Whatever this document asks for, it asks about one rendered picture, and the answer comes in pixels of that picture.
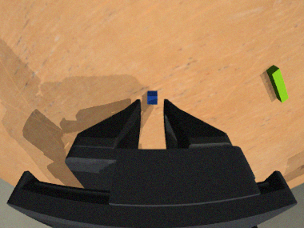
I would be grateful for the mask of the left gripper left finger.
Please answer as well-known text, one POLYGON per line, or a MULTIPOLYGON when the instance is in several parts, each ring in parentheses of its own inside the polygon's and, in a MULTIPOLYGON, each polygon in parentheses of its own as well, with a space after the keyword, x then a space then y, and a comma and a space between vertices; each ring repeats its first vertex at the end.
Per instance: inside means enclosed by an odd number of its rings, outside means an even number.
POLYGON ((140 125, 141 100, 137 99, 124 110, 78 133, 72 146, 113 146, 119 149, 138 149, 140 125))

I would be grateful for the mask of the lime green rod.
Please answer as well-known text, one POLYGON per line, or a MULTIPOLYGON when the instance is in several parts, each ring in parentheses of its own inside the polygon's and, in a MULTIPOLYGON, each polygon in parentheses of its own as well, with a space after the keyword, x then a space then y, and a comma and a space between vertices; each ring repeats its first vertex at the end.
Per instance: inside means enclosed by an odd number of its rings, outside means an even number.
POLYGON ((286 86, 282 78, 282 73, 278 67, 272 65, 269 69, 266 70, 270 78, 271 84, 274 88, 277 99, 283 103, 287 100, 288 94, 286 91, 286 86))

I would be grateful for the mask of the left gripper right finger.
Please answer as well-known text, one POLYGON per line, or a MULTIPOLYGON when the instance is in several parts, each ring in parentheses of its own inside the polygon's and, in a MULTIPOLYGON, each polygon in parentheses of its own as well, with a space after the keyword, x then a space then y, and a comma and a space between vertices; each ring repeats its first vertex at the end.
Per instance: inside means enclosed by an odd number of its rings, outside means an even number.
POLYGON ((227 133, 180 110, 168 99, 164 99, 163 118, 167 149, 232 146, 227 133))

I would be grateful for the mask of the small blue block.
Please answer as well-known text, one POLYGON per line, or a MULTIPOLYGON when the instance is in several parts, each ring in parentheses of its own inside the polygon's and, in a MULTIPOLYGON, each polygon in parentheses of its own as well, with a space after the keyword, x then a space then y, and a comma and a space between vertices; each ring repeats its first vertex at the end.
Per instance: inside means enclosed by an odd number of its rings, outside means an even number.
POLYGON ((148 90, 147 91, 147 105, 157 105, 158 104, 158 92, 148 90))

